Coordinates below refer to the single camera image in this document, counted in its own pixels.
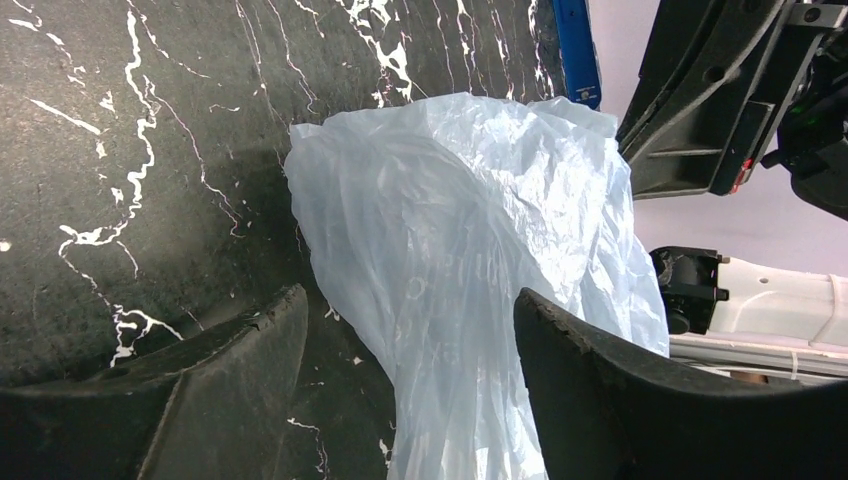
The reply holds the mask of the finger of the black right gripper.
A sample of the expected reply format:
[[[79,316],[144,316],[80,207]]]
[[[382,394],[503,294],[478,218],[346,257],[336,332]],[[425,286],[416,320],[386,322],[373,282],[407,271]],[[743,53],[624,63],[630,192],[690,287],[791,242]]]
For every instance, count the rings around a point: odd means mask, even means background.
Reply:
[[[663,1],[618,129],[637,199],[744,184],[845,82],[843,1]]]

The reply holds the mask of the translucent blue plastic bag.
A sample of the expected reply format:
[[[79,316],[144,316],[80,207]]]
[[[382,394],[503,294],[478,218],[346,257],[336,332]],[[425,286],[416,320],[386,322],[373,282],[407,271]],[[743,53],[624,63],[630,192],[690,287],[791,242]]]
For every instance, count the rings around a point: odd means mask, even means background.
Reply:
[[[392,479],[549,479],[513,327],[528,287],[667,355],[616,117],[468,93],[290,130],[316,282],[395,391]]]

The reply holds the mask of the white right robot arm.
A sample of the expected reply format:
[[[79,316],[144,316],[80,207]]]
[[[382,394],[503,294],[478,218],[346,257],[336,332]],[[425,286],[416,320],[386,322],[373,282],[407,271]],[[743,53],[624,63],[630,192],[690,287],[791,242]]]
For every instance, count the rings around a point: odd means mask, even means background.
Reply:
[[[638,199],[726,196],[780,166],[793,193],[847,215],[847,5],[663,1],[617,136]],[[715,250],[652,254],[672,356],[723,376],[847,376],[847,281]]]

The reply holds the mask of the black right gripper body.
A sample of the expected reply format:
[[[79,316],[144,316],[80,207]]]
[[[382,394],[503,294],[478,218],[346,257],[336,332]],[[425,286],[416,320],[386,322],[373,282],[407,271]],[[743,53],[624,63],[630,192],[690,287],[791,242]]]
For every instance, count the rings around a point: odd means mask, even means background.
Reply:
[[[792,191],[806,203],[847,219],[847,32],[825,42],[811,62],[803,94],[784,115],[778,147],[761,160],[790,173]]]

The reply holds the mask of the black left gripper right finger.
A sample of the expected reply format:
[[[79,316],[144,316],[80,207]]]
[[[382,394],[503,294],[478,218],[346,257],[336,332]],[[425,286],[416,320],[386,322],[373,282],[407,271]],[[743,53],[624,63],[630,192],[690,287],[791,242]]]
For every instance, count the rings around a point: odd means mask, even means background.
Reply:
[[[523,289],[514,327],[552,479],[843,479],[847,385],[675,362]]]

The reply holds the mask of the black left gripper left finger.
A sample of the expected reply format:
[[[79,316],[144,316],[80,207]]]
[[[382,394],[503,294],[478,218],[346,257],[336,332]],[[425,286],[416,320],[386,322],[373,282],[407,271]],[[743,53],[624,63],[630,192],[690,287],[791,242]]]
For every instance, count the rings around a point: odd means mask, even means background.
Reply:
[[[81,381],[1,392],[5,479],[280,479],[308,327],[270,305]]]

